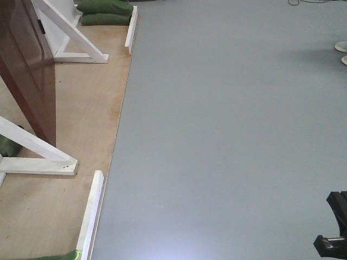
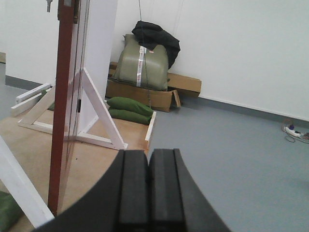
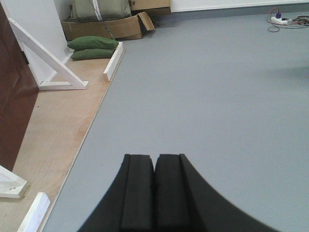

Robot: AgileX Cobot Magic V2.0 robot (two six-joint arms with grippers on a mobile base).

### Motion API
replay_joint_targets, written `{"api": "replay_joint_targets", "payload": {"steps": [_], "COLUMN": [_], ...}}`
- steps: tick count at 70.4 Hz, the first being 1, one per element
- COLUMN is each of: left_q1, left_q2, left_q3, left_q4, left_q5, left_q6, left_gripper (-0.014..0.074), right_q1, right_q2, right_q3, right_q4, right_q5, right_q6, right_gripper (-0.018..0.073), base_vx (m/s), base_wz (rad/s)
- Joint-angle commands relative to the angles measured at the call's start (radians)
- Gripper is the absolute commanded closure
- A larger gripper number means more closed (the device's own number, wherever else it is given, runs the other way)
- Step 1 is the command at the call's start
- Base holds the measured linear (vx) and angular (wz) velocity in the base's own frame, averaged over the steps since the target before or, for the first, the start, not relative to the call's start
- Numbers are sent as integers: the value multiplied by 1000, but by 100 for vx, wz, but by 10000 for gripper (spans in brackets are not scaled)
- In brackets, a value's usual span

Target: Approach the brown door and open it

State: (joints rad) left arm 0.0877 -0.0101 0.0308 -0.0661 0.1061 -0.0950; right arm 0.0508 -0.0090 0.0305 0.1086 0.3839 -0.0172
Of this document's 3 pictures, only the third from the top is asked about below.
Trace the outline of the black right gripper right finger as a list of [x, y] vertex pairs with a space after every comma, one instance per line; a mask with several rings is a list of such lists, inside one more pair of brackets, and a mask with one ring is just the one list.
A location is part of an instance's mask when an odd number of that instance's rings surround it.
[[157, 232], [273, 232], [218, 193], [185, 154], [161, 154], [155, 166]]

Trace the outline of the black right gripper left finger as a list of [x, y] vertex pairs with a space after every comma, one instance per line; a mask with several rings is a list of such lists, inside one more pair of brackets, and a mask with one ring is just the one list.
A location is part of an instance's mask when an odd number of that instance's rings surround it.
[[126, 154], [114, 181], [79, 231], [152, 231], [153, 180], [150, 156]]

